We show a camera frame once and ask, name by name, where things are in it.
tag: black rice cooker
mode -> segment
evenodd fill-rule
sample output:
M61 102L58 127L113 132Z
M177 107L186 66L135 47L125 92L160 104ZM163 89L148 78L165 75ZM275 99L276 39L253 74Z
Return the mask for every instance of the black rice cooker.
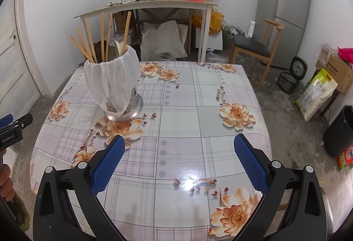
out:
M299 81L304 79L308 66L304 60L295 56L289 68L290 72L282 72L277 79L277 85L287 94L296 90Z

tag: wooden desk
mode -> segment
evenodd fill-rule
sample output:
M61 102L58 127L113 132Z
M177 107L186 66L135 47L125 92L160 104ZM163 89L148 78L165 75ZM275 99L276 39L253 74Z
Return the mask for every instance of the wooden desk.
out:
M202 27L201 27L201 36L200 36L200 47L198 52L198 61L204 62L205 56L206 56L206 50L207 50L207 39L208 39L209 28L210 28L212 6L217 6L217 5L209 2L196 2L196 1L188 1L188 0L155 0L155 1L147 0L147 1L131 2L131 3L115 5L115 6L106 6L106 7L76 16L74 17L74 19L75 18L81 19L81 25L84 28L84 35L85 35L86 41L88 41L85 19L99 16L101 13L108 14L111 11L115 13L120 11L128 11L128 10L134 10L134 9L149 9L149 8L184 8L184 9L202 10Z

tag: concrete floor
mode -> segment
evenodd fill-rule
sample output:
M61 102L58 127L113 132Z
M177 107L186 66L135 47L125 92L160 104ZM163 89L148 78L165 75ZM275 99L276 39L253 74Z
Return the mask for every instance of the concrete floor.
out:
M219 52L224 56L229 54L227 51ZM197 52L193 51L192 55L186 59L196 61ZM237 64L244 67L251 84L255 88L264 66L259 63L252 77L249 75L253 65L251 57L239 54ZM276 79L282 71L281 69L270 68L262 88L257 94L271 140L273 159L280 160L286 167L295 169L302 169L308 164L312 165L327 195L334 195L335 188L345 176L350 174L350 170L339 172L336 159L328 156L320 145L322 134L327 127L326 120L319 118L316 114L308 123L305 123L295 107L294 100L302 94L303 87L300 86L291 95L287 95L278 88ZM18 152L18 158L13 168L15 190L24 200L30 214L33 214L35 203L35 195L30 189L29 178L32 150L41 126L66 82L53 97L42 96L38 100L31 110L34 117L33 124L24 130L24 140L14 146L14 150ZM334 217L340 213L341 209L336 208L335 204L331 204L331 208ZM278 212L276 215L269 233L276 230L282 213Z

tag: wooden chopstick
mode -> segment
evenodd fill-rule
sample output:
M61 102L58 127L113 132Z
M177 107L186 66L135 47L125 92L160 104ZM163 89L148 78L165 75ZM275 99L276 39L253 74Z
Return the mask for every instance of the wooden chopstick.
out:
M95 63L97 63L96 51L94 50L93 39L92 39L92 34L91 34L91 26L89 24L89 18L86 18L85 21L86 21L86 27L87 27L88 40L91 45L93 60Z
M105 61L108 61L108 51L109 51L109 35L110 35L110 26L112 23L113 12L109 13L109 22L108 22L108 33L107 33L107 46L105 48Z
M126 53L126 43L128 41L129 27L130 27L131 12L128 13L128 18L126 20L125 33L124 33L124 44L122 46L122 54Z
M76 44L77 48L84 54L84 56L89 60L90 62L94 63L92 57L87 53L81 46L80 44L76 41L76 39L73 36L70 36L71 40Z
M89 49L88 49L88 47L86 45L85 40L82 37L80 28L78 26L76 26L76 30L77 30L78 36L80 37L81 43L83 44L83 49L90 55L90 51L89 51Z
M105 62L105 55L104 55L104 13L101 13L101 54L102 54L102 62Z

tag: cardboard box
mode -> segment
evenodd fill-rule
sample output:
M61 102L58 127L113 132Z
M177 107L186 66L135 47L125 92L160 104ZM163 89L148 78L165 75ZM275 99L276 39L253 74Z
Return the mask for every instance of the cardboard box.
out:
M321 70L324 68L337 82L337 90L346 94L353 82L353 70L340 58L334 59L330 57L325 67L317 60L316 67Z

